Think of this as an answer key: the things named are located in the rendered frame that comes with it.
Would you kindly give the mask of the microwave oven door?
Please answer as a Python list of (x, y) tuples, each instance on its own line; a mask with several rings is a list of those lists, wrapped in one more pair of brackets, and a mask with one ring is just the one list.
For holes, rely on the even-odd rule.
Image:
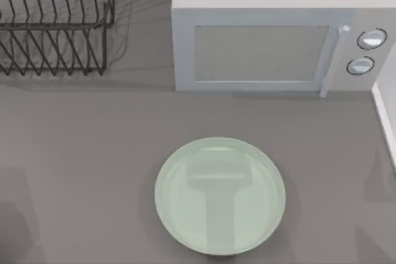
[(327, 9), (174, 9), (176, 89), (318, 91), (340, 23)]

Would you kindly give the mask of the pale green round plate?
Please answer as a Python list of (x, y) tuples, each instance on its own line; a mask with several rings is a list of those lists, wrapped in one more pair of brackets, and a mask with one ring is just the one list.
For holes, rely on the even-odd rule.
[(229, 137), (191, 141), (160, 168), (154, 205), (168, 234), (205, 255), (232, 256), (260, 246), (286, 208), (283, 177), (259, 148)]

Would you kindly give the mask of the small microwave knob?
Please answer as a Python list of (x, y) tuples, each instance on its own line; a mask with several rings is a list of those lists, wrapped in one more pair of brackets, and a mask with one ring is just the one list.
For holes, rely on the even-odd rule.
[(375, 62), (371, 57), (361, 57), (358, 59), (351, 60), (346, 70), (351, 75), (364, 75), (370, 72), (375, 66)]

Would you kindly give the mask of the large microwave knob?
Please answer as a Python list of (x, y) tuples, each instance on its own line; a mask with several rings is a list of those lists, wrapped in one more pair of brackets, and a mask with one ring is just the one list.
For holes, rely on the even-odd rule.
[(361, 33), (356, 41), (359, 48), (372, 50), (380, 47), (387, 40), (387, 32), (384, 29), (376, 28)]

